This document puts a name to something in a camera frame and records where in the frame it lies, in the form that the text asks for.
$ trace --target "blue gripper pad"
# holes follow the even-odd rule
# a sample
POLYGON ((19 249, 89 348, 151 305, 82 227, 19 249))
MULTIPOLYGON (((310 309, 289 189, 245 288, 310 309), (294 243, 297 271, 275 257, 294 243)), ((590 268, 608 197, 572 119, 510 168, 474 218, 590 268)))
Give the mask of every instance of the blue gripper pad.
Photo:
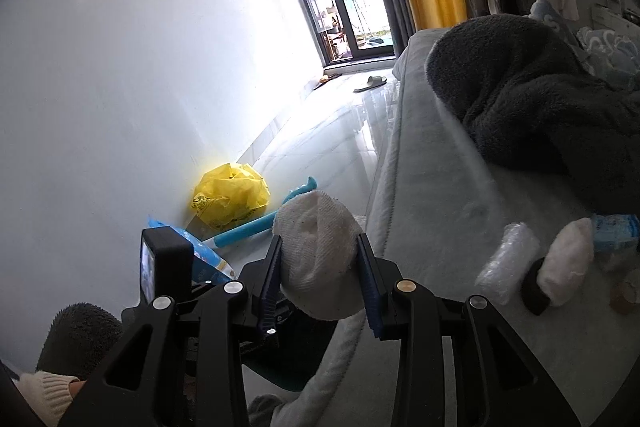
POLYGON ((382 336, 383 305, 386 302, 386 289, 382 282, 382 277, 375 265, 376 258, 373 256, 369 239, 366 234, 358 236, 358 254, 356 257, 358 265, 358 278, 360 279, 360 291, 362 300, 367 312, 369 327, 377 339, 382 336))
POLYGON ((274 236, 267 253, 267 257, 263 261, 269 263, 267 273, 264 277, 264 284, 260 292, 260 301, 258 304, 259 313, 258 329, 262 333, 266 333, 270 328, 276 327, 275 311, 280 291, 280 254, 282 240, 280 236, 274 236))

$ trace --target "plastic wrap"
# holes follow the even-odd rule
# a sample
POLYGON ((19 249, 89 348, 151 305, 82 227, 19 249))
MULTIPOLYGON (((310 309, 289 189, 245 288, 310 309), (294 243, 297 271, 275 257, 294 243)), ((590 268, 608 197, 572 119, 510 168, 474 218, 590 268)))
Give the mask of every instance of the plastic wrap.
POLYGON ((539 249, 540 241, 525 223, 504 227, 500 247, 476 278, 479 293, 492 303, 507 304, 539 249))

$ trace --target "cream knit sleeve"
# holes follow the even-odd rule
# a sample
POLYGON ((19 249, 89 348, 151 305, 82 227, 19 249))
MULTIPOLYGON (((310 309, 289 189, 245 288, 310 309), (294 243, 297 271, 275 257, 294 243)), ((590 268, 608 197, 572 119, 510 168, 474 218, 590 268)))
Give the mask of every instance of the cream knit sleeve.
POLYGON ((38 371, 34 375, 23 374, 20 380, 15 382, 15 386, 47 427, 56 427, 71 404, 69 384, 78 380, 76 377, 38 371))

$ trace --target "person's hand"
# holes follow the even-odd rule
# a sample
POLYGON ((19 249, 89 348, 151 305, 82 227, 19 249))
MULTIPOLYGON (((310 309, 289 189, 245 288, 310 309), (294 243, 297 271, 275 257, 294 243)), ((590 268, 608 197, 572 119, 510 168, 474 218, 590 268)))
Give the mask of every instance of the person's hand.
POLYGON ((78 391, 80 391, 82 389, 82 386, 84 386, 85 380, 76 380, 75 382, 71 382, 69 384, 69 394, 71 395, 71 398, 75 398, 76 394, 78 394, 78 391))

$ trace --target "gray fuzzy blanket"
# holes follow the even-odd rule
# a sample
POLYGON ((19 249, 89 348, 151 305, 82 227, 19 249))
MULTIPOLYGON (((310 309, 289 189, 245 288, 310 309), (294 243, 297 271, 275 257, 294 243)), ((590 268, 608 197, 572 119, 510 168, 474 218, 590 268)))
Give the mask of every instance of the gray fuzzy blanket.
POLYGON ((436 43, 426 77, 488 162, 567 172, 594 211, 640 213, 640 91, 584 73, 547 26, 471 19, 436 43))

